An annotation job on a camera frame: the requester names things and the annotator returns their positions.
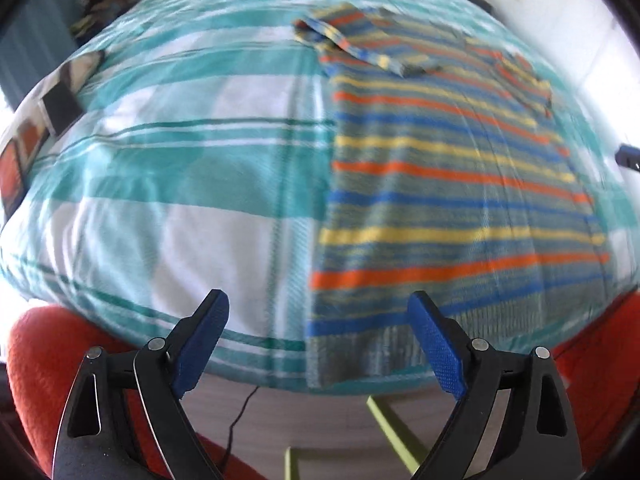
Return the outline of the orange trousers of operator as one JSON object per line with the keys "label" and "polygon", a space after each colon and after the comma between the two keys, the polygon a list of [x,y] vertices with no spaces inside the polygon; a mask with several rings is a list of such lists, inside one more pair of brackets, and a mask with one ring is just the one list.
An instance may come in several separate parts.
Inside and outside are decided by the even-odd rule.
{"label": "orange trousers of operator", "polygon": [[[58,426],[85,351],[126,344],[70,310],[29,310],[9,336],[8,376],[15,407],[40,468],[52,470]],[[612,448],[639,403],[639,296],[616,302],[572,339],[553,350],[566,382],[582,449],[592,468]]]}

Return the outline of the striped knit sweater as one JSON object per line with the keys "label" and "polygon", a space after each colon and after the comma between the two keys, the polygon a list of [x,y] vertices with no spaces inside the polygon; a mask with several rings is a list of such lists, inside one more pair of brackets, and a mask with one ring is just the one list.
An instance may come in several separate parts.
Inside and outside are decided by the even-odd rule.
{"label": "striped knit sweater", "polygon": [[416,370],[427,292],[472,335],[553,344],[603,310],[612,256],[525,58],[351,4],[295,25],[326,72],[331,183],[306,328],[314,389]]}

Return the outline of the teal white checked bedspread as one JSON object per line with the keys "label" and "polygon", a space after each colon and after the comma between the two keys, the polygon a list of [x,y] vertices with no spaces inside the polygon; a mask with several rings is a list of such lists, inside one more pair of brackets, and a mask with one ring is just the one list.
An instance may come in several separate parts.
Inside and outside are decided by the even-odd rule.
{"label": "teal white checked bedspread", "polygon": [[314,389],[306,328],[311,273],[331,183],[329,81],[296,22],[342,4],[457,29],[525,58],[552,112],[612,256],[606,307],[639,283],[636,194],[610,141],[532,44],[468,0],[140,0],[76,51],[104,60],[78,93],[85,114],[43,145],[1,229],[1,278],[132,344],[166,335],[212,289],[230,318],[207,368],[291,391],[413,388],[419,367]]}

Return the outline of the patterned beige cushion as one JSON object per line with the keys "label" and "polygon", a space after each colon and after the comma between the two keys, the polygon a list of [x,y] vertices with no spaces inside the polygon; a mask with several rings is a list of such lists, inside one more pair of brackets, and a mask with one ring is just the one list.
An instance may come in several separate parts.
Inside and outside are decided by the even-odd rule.
{"label": "patterned beige cushion", "polygon": [[88,52],[64,62],[35,85],[17,107],[8,128],[1,152],[1,222],[6,223],[17,211],[27,192],[26,177],[43,144],[51,136],[44,121],[41,98],[59,81],[64,81],[74,95],[96,72],[105,52]]}

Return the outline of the teal curtain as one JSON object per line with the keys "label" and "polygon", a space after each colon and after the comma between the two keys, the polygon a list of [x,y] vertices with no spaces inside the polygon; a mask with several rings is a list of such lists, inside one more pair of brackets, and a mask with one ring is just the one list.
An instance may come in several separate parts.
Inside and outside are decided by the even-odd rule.
{"label": "teal curtain", "polygon": [[76,0],[22,0],[1,29],[1,90],[14,110],[35,84],[77,49]]}

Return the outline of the black smartphone dark screen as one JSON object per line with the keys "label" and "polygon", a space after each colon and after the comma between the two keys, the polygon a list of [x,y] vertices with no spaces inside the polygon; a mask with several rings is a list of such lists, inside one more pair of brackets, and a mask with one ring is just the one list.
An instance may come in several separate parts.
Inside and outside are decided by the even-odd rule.
{"label": "black smartphone dark screen", "polygon": [[41,98],[40,106],[51,136],[59,138],[85,114],[74,92],[64,81],[52,86]]}

